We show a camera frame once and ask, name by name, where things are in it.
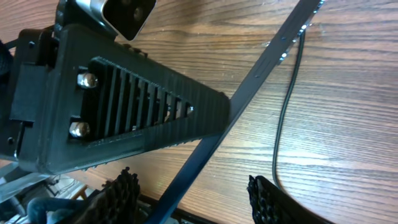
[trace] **metal frame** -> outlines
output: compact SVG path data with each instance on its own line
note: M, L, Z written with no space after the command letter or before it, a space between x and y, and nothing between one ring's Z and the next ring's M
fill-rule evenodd
M324 0L300 0L297 3L290 16L232 96L230 125L224 133L202 139L161 196L158 205L146 223L165 223L171 216L179 201L229 133L229 130L234 126L272 69L287 56L290 46L295 42L297 36L309 26L309 20L318 12L323 3Z

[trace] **vent slot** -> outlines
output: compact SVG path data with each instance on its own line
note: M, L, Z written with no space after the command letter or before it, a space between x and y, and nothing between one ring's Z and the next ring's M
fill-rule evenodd
M89 71L99 74L102 83L99 90L90 92L96 96L86 97L82 107L84 114L94 114L90 126L95 129L95 139L161 125L192 113L187 101L129 71L96 60L91 62Z

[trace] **wooden table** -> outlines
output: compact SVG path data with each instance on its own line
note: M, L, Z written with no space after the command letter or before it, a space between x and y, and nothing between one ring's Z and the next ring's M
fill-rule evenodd
M297 0L159 0L132 43L231 96ZM0 37L53 24L57 0L2 1ZM179 207L251 223L248 175L271 177L272 147L296 48L276 67ZM70 176L101 188L129 166L159 198L198 142ZM328 1L308 29L278 170L291 196L336 223L398 221L398 2Z

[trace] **black metal bar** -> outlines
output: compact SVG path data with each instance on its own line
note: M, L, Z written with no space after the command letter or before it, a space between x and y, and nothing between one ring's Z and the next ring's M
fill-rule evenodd
M280 62L281 55L290 47L302 26L311 18L320 0L300 0L290 16L261 54L246 78L231 98L230 125L223 134L203 139L192 152L183 167L175 176L159 200L158 206L151 213L146 223L164 223L177 208L202 168L221 144L229 130L238 120L244 109L260 89L272 69Z
M148 205L150 205L151 207L156 206L157 205L157 201L153 198L150 198L148 196L145 195L140 195L138 198L138 201L144 202ZM175 211L173 212L172 218L176 219L178 221L178 223L194 223L194 224L217 224L213 221L207 220L203 217L199 217L196 216L194 214L188 213L182 209L175 209Z

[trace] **black plastic housing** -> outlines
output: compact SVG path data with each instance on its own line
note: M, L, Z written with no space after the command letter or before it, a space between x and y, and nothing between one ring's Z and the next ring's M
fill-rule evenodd
M20 39L29 32L37 31L23 30ZM18 49L23 46L17 45L16 58L29 53ZM53 69L17 59L20 67L13 73L10 118L24 124L17 159L25 170L86 169L220 133L228 124L223 93L83 26L64 27L59 46L50 49L58 51ZM81 72L96 74L99 86L80 88ZM35 87L27 88L29 83ZM89 123L91 133L73 138L68 130L74 121Z

